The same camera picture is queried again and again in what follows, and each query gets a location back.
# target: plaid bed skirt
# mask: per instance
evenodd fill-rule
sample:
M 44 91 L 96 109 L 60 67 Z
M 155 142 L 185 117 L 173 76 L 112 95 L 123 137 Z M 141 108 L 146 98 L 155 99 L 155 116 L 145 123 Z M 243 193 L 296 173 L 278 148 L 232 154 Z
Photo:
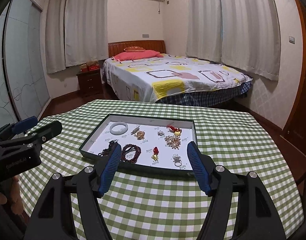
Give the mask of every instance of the plaid bed skirt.
M 191 92 L 169 96 L 158 100 L 156 103 L 210 107 L 226 102 L 234 97 L 246 93 L 251 88 L 251 81 L 242 83 L 238 87 L 219 89 L 210 92 Z

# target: tablecloth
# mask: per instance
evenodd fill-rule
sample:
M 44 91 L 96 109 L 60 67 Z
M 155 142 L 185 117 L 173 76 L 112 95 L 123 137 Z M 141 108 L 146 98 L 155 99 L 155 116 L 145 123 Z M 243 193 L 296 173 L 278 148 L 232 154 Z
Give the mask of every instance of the tablecloth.
M 73 175 L 92 163 L 82 157 L 78 148 L 107 114 L 194 120 L 197 144 L 203 154 L 231 172 L 258 173 L 287 237 L 303 222 L 301 199 L 291 171 L 272 138 L 250 114 L 113 100 L 95 100 L 39 122 L 37 127 L 59 120 L 63 131 L 43 145 L 42 164 L 21 174 L 21 195 L 28 214 L 52 174 Z M 85 239 L 77 197 L 71 198 L 77 234 Z M 233 233 L 237 199 L 237 193 L 233 193 L 225 239 Z M 110 190 L 99 199 L 99 204 L 113 239 L 195 239 L 210 201 L 195 180 L 154 179 L 146 174 L 116 172 Z

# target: nightstand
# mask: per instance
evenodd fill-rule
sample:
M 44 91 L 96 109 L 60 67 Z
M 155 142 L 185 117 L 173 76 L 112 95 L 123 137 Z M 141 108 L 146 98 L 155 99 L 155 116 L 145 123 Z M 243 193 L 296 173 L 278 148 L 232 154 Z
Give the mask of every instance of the nightstand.
M 103 93 L 100 70 L 91 70 L 77 73 L 80 93 L 84 96 L 90 96 Z

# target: curtain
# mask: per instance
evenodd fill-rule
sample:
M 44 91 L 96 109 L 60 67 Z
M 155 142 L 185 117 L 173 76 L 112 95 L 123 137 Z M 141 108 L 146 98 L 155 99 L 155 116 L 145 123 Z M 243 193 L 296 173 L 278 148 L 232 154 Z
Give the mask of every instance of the curtain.
M 65 69 L 64 10 L 66 0 L 49 0 L 45 27 L 46 70 L 52 74 Z
M 64 39 L 67 67 L 107 59 L 107 0 L 68 0 Z
M 187 56 L 221 61 L 221 20 L 220 0 L 189 0 Z
M 222 62 L 278 80 L 280 27 L 274 0 L 221 0 Z

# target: silver bolt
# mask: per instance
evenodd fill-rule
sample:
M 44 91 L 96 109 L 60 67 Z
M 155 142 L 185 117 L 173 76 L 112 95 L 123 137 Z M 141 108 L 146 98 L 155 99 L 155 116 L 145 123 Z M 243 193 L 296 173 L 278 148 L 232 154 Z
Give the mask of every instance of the silver bolt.
M 59 179 L 60 178 L 60 174 L 59 173 L 54 173 L 52 176 L 52 179 Z
M 94 170 L 94 169 L 93 169 L 93 167 L 91 167 L 91 166 L 88 166 L 88 167 L 86 167 L 86 168 L 84 169 L 84 171 L 85 171 L 86 173 L 91 173 L 93 170 Z
M 217 165 L 216 168 L 215 168 L 218 172 L 223 172 L 225 171 L 225 168 L 221 165 Z
M 256 177 L 257 177 L 257 173 L 256 173 L 256 172 L 253 172 L 253 171 L 251 171 L 251 172 L 249 173 L 249 175 L 250 175 L 252 178 L 256 178 Z

